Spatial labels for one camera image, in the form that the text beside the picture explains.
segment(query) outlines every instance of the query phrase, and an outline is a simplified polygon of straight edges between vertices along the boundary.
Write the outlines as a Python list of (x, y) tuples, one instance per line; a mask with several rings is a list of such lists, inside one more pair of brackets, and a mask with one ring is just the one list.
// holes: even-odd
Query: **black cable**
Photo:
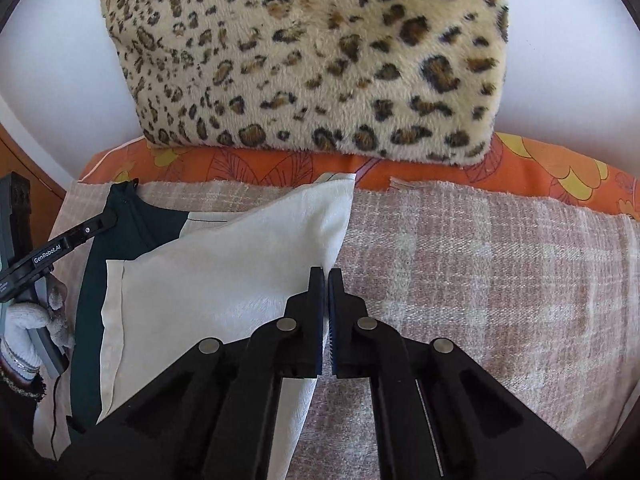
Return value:
[(58, 383), (60, 382), (60, 377), (62, 377), (62, 375), (59, 375), (58, 377), (56, 377), (56, 382), (53, 383), (53, 431), (51, 432), (51, 451), (53, 452), (53, 459), (57, 460), (58, 457), (56, 456), (56, 450), (53, 448), (53, 437), (56, 436), (56, 426), (58, 425), (58, 419), (56, 418), (56, 390), (58, 389)]

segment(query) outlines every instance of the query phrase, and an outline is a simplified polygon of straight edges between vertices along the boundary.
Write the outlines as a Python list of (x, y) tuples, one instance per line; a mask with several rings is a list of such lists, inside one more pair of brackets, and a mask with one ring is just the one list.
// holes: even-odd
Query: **pillow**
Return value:
[[(307, 290), (311, 267), (328, 274), (349, 223), (353, 177), (301, 186), (223, 226), (200, 214), (209, 221), (197, 232), (181, 233), (134, 261), (108, 260), (100, 420), (198, 341), (238, 341), (283, 316), (287, 299)], [(315, 385), (282, 383), (270, 479), (286, 476)]]
[(474, 164), (506, 0), (101, 0), (145, 137)]

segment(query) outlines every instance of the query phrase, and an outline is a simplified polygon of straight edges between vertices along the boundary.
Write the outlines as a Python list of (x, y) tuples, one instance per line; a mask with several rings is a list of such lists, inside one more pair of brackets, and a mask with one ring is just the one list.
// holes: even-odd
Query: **gloved hand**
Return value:
[(14, 389), (27, 388), (42, 364), (27, 329), (46, 326), (51, 340), (61, 351), (64, 351), (63, 348), (72, 348), (74, 344), (65, 318), (66, 286), (52, 274), (48, 274), (46, 280), (46, 308), (34, 303), (14, 303), (6, 310), (4, 337), (0, 342), (0, 363), (5, 376), (17, 383), (13, 384)]

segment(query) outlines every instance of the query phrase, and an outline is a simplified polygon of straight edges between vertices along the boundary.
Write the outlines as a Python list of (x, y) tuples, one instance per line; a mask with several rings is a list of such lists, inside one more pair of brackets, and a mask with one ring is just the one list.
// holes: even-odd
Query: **white wall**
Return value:
[(99, 0), (20, 0), (0, 34), (0, 96), (73, 177), (94, 153), (142, 134)]
[[(640, 176), (640, 31), (622, 2), (510, 7), (496, 129)], [(140, 134), (98, 0), (21, 0), (0, 34), (0, 97), (24, 126), (5, 127), (46, 171), (43, 153), (49, 167), (53, 161), (75, 177), (94, 153)], [(40, 159), (29, 149), (35, 142)]]

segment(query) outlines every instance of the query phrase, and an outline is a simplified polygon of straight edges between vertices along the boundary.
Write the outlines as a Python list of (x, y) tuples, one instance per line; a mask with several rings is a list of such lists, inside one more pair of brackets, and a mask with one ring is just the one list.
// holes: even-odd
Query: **metal pin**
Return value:
[(200, 350), (203, 354), (215, 354), (218, 350), (220, 350), (220, 341), (212, 337), (207, 337), (206, 339), (200, 341), (198, 350)]
[(448, 354), (453, 350), (453, 343), (448, 339), (441, 337), (433, 342), (433, 349), (441, 354)]
[(278, 330), (283, 332), (291, 332), (297, 325), (296, 320), (292, 317), (281, 317), (276, 323)]
[(378, 326), (378, 322), (372, 317), (361, 317), (358, 320), (358, 326), (363, 330), (373, 330)]

